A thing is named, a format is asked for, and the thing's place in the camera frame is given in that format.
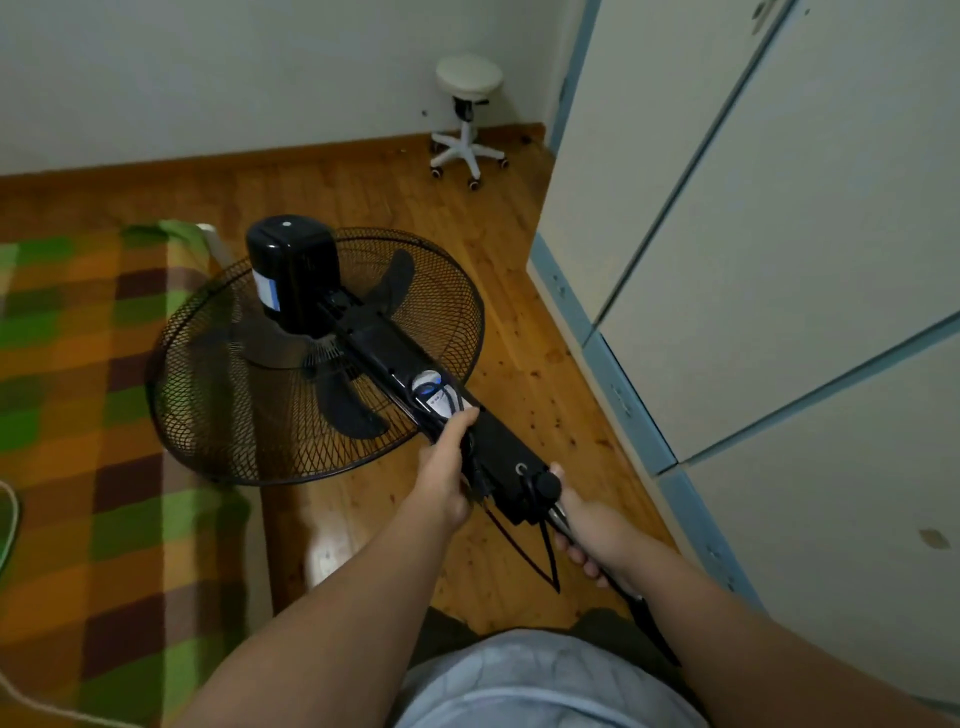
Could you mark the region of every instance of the cabinet handle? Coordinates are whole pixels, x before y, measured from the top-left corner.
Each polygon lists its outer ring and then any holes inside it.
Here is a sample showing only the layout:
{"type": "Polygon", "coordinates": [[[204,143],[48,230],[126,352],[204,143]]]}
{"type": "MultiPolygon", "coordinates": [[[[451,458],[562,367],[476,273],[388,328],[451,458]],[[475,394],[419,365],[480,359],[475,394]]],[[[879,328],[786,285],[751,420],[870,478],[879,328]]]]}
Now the cabinet handle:
{"type": "Polygon", "coordinates": [[[754,16],[751,20],[754,20],[754,31],[750,33],[751,36],[755,36],[760,32],[760,28],[763,27],[763,24],[767,21],[767,18],[770,17],[770,11],[777,4],[777,0],[763,0],[759,5],[756,6],[754,10],[754,16]]]}
{"type": "Polygon", "coordinates": [[[556,273],[553,275],[553,282],[557,284],[557,295],[562,299],[566,298],[566,286],[560,285],[560,276],[558,276],[556,273]]]}
{"type": "Polygon", "coordinates": [[[611,385],[611,388],[613,389],[613,393],[616,395],[617,401],[620,402],[620,406],[623,408],[623,414],[628,418],[633,417],[634,415],[633,412],[630,411],[630,405],[627,404],[627,402],[623,399],[623,392],[621,392],[618,387],[614,387],[613,385],[611,385]]]}

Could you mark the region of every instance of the fan motor housing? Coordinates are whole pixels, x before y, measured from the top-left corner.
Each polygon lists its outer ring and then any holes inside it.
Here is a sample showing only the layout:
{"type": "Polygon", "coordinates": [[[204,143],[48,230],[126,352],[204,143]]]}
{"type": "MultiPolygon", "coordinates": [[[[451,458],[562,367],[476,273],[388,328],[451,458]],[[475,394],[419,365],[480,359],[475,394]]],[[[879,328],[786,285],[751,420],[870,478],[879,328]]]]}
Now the fan motor housing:
{"type": "Polygon", "coordinates": [[[320,338],[321,292],[340,286],[333,229],[305,215],[274,215],[247,230],[256,292],[264,313],[283,330],[320,338]]]}

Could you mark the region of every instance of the green checkered blanket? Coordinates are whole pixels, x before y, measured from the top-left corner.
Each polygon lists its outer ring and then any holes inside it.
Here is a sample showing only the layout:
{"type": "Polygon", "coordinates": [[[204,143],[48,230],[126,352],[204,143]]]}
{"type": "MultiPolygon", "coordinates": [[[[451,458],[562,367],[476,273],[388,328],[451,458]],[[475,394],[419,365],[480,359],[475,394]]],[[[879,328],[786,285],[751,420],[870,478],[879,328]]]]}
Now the green checkered blanket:
{"type": "MultiPolygon", "coordinates": [[[[184,224],[0,245],[0,669],[36,699],[169,722],[244,637],[249,506],[163,451],[143,391],[215,270],[184,224]]],[[[0,693],[0,725],[48,722],[0,693]]]]}

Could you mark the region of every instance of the black wire mesh grille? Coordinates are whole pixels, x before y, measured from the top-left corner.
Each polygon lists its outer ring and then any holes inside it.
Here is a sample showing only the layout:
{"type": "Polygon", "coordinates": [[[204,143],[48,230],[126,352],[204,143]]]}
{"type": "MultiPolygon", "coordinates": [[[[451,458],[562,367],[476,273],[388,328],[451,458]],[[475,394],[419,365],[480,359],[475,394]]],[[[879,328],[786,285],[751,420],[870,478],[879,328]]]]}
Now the black wire mesh grille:
{"type": "MultiPolygon", "coordinates": [[[[460,265],[403,231],[348,228],[337,231],[336,241],[341,281],[360,298],[380,281],[397,248],[410,254],[416,272],[393,320],[466,380],[483,344],[484,312],[460,265]]],[[[147,397],[160,439],[180,462],[225,482],[297,483],[367,463],[416,433],[327,337],[306,344],[306,358],[347,371],[363,403],[389,425],[371,440],[335,430],[317,406],[308,370],[254,366],[242,346],[229,340],[231,324],[263,315],[250,262],[242,260],[184,303],[160,334],[147,366],[147,397]]]]}

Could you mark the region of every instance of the fan knob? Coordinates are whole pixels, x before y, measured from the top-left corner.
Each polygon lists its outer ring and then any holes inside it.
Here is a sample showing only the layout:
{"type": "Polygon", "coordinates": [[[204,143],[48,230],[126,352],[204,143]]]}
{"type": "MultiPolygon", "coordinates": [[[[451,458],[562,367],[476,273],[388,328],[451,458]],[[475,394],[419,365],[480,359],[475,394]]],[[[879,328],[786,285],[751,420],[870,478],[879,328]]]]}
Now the fan knob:
{"type": "Polygon", "coordinates": [[[534,490],[541,505],[548,508],[560,499],[560,493],[563,489],[560,479],[550,471],[539,474],[534,480],[534,490]]]}

